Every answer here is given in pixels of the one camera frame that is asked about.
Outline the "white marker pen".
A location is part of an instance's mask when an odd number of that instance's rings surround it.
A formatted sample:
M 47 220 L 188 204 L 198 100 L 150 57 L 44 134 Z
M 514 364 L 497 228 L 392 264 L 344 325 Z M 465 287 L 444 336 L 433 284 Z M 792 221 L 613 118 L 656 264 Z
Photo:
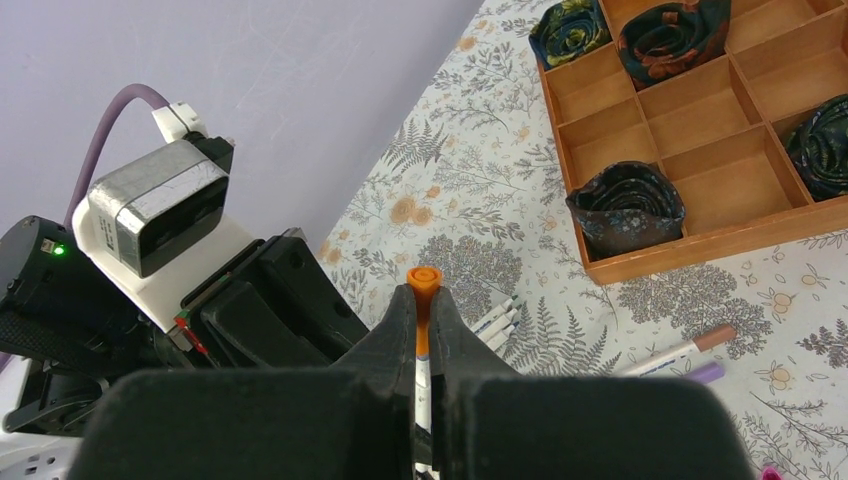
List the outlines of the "white marker pen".
M 433 479 L 431 371 L 429 355 L 416 356 L 414 386 L 414 465 L 418 479 Z
M 625 367 L 623 370 L 615 373 L 615 376 L 644 377 L 678 364 L 694 354 L 703 353 L 695 346 L 693 339 L 687 340 L 654 356 Z

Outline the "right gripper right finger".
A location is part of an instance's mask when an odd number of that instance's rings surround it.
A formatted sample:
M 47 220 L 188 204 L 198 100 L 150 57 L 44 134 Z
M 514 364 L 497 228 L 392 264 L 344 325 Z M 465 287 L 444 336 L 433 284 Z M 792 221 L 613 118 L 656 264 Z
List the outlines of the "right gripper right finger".
M 749 479 L 736 428 L 677 378 L 522 375 L 431 302 L 433 460 L 445 479 Z

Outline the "brown pen cap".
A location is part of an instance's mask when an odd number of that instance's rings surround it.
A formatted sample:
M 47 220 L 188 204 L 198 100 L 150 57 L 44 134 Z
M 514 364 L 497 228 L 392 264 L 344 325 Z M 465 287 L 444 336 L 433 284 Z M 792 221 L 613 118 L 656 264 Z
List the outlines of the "brown pen cap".
M 703 333 L 693 339 L 693 343 L 700 352 L 704 352 L 714 347 L 732 341 L 737 337 L 736 329 L 730 324 L 722 324 L 716 326 L 712 330 Z

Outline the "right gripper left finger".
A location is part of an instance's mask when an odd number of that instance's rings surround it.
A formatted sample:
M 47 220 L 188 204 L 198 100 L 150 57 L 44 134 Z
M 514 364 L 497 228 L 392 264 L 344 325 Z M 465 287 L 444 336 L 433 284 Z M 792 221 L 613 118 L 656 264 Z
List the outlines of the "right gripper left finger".
M 416 306 L 327 367 L 148 370 L 103 398 L 72 479 L 410 479 Z

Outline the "orange pen cap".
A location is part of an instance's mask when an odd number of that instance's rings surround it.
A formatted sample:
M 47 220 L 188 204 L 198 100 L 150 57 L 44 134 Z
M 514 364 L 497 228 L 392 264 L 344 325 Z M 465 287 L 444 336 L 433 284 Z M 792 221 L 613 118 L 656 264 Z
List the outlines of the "orange pen cap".
M 429 323 L 431 305 L 441 288 L 442 272 L 430 266 L 419 266 L 407 272 L 407 284 L 411 287 L 416 306 L 416 356 L 423 359 L 429 355 Z

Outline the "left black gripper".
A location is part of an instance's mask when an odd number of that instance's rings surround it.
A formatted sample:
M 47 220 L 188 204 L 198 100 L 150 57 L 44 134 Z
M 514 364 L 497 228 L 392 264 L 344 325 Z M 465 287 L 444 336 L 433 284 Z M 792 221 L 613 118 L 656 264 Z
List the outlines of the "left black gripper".
M 58 223 L 1 240 L 1 350 L 24 360 L 9 433 L 78 437 L 104 391 L 143 369 L 325 366 L 367 334 L 297 230 L 254 240 L 177 292 L 161 327 Z

